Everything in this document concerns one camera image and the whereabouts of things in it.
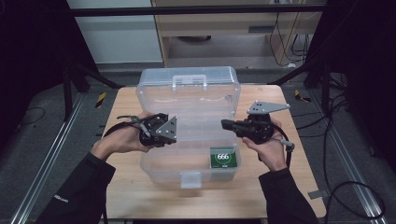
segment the gray floor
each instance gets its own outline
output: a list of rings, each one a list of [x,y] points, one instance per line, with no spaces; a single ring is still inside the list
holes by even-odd
[[[212,36],[208,41],[197,37],[174,38],[169,62],[170,67],[230,65],[236,68],[238,80],[242,83],[267,83],[286,75],[292,69],[276,64],[271,50],[260,35]],[[139,74],[134,72],[104,75],[120,84],[135,85]],[[290,112],[296,127],[305,126],[321,117],[320,109],[315,103],[320,88],[304,90],[303,80],[304,75],[300,75],[282,86],[285,98],[291,104]],[[103,125],[106,124],[117,91],[93,79],[90,79],[90,83],[92,87],[89,93],[74,93],[75,99],[82,96],[81,109],[56,162],[51,167],[47,180],[38,192],[37,198],[34,198],[31,211],[28,210],[28,219],[34,220],[38,216],[56,189],[62,185],[63,180],[89,151],[92,144],[100,138],[98,135],[103,131]],[[296,99],[295,90],[300,90],[303,97],[308,97],[313,102]],[[106,99],[101,108],[95,108],[96,100],[103,91],[106,92]],[[332,96],[339,93],[341,92],[332,91]],[[40,107],[44,110],[36,108],[26,112],[22,123],[35,120],[36,122],[21,126],[8,143],[7,153],[0,160],[0,220],[3,220],[0,223],[8,223],[17,211],[61,129],[64,118],[62,86],[39,93],[31,102],[31,107]],[[330,223],[396,223],[396,197],[393,194],[396,189],[396,176],[384,159],[370,155],[370,146],[353,117],[353,114],[347,112],[347,106],[341,107],[333,114],[334,125],[332,133],[328,135],[325,153],[330,183],[334,188],[335,185],[353,177],[347,165],[356,168],[365,183],[378,191],[385,201],[387,213],[385,221],[368,221],[352,215],[339,203],[332,202]],[[319,189],[322,190],[326,189],[322,168],[324,138],[312,137],[312,135],[324,131],[324,122],[299,130],[305,153]],[[343,162],[345,155],[340,154],[340,150],[337,149],[340,145],[350,156],[346,164]],[[347,187],[339,192],[339,198],[353,209],[365,214],[361,204],[362,198],[357,196],[357,191],[359,191],[357,188]]]

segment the person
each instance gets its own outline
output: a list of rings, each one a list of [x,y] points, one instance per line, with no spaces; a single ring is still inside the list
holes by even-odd
[[[142,112],[139,118],[150,115]],[[273,119],[277,126],[280,122]],[[275,131],[272,141],[261,145],[244,137],[247,147],[258,152],[270,172],[259,177],[267,200],[268,223],[318,223],[314,211],[297,189],[286,165],[282,135]],[[139,131],[125,127],[97,141],[91,151],[67,177],[35,223],[99,223],[106,211],[106,188],[116,169],[106,160],[113,153],[148,152],[139,141]]]
[[[276,119],[271,121],[281,127]],[[267,201],[268,223],[318,223],[314,210],[298,190],[289,167],[285,161],[285,150],[280,143],[282,134],[275,130],[272,140],[256,145],[243,137],[247,147],[255,150],[270,172],[260,175],[259,181]]]

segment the box handle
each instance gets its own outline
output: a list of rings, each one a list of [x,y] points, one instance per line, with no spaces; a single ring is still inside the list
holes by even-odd
[[[177,86],[202,86],[202,91],[206,91],[206,76],[205,75],[185,75],[173,76],[172,91],[179,91]]]
[[[180,173],[180,187],[182,189],[200,189],[202,187],[201,172],[189,171]]]

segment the black curtain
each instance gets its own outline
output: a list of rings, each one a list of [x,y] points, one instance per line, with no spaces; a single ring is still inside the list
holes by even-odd
[[[346,1],[344,9],[323,13],[309,56],[346,75],[346,98],[355,118],[396,172],[396,1]],[[308,81],[319,81],[322,65],[309,70]]]
[[[69,5],[65,0],[0,2],[0,148],[32,98],[63,83],[66,63],[79,63],[98,73],[75,18],[42,13],[51,9],[69,9]],[[74,76],[84,78],[84,74]]]

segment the person's left hand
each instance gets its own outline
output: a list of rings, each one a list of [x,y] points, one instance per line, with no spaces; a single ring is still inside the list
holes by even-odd
[[[139,118],[145,118],[152,115],[147,111],[143,111]],[[148,152],[152,147],[145,147],[139,140],[140,131],[134,127],[125,127],[116,130],[114,133],[97,141],[91,150],[91,154],[95,157],[106,161],[107,158],[113,153],[124,153],[130,151]]]

